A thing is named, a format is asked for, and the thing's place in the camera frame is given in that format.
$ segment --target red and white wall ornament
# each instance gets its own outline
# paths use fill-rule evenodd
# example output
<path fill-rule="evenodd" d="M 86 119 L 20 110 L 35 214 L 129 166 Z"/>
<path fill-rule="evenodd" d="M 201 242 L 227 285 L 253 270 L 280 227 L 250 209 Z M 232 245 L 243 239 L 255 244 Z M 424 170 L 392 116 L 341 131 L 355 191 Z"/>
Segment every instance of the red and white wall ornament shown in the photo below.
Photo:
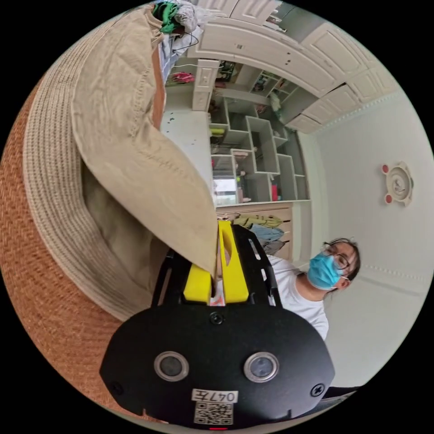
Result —
<path fill-rule="evenodd" d="M 387 193 L 384 201 L 388 205 L 392 202 L 401 202 L 404 206 L 409 205 L 413 197 L 414 182 L 407 164 L 403 161 L 392 167 L 383 164 L 381 171 L 386 176 Z"/>

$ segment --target desk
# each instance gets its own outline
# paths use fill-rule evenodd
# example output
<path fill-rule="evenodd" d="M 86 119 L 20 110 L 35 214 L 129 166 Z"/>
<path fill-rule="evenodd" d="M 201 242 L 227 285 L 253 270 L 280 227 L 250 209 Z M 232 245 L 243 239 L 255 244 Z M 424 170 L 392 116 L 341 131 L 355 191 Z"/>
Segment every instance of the desk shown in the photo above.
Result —
<path fill-rule="evenodd" d="M 168 109 L 163 114 L 160 130 L 186 154 L 212 194 L 211 146 L 207 113 Z"/>

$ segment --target ceiling molding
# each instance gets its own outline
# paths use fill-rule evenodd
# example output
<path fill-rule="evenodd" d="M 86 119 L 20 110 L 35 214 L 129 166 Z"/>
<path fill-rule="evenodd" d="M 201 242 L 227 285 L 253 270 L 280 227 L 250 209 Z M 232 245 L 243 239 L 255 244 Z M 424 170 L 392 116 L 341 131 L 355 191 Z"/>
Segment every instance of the ceiling molding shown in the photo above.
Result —
<path fill-rule="evenodd" d="M 354 118 L 356 118 L 356 117 L 358 117 L 364 113 L 369 112 L 370 110 L 374 110 L 380 104 L 389 103 L 390 101 L 394 101 L 394 100 L 396 100 L 402 96 L 406 97 L 406 94 L 404 93 L 403 90 L 398 90 L 398 91 L 393 92 L 391 94 L 384 95 L 378 99 L 370 101 L 369 103 L 364 104 L 362 107 L 360 107 L 360 108 L 358 108 L 352 112 L 349 112 L 349 113 L 342 115 L 340 118 L 333 119 L 332 121 L 330 121 L 329 123 L 324 125 L 322 128 L 315 131 L 314 134 L 317 136 L 318 134 L 321 134 L 324 131 L 327 131 L 330 128 L 335 127 L 337 124 L 339 124 L 343 121 L 349 121 L 351 119 L 354 119 Z"/>

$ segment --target face mask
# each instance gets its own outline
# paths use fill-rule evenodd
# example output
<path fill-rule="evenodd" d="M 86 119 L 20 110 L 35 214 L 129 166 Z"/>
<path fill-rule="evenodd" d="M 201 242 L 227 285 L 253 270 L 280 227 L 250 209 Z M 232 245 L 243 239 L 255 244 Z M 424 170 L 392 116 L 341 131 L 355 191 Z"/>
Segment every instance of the face mask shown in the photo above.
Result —
<path fill-rule="evenodd" d="M 332 255 L 326 256 L 320 253 L 310 260 L 307 280 L 315 288 L 328 291 L 335 288 L 335 285 L 342 277 L 342 273 L 343 270 L 336 267 Z"/>

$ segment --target glasses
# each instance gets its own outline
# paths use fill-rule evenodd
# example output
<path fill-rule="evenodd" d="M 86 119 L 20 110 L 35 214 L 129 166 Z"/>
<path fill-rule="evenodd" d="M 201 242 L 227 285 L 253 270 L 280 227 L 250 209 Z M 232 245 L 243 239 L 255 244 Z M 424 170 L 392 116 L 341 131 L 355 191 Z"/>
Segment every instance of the glasses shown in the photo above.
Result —
<path fill-rule="evenodd" d="M 339 270 L 345 270 L 349 267 L 348 260 L 338 253 L 338 249 L 334 244 L 324 243 L 322 245 L 321 252 L 326 256 L 334 256 L 336 267 Z"/>

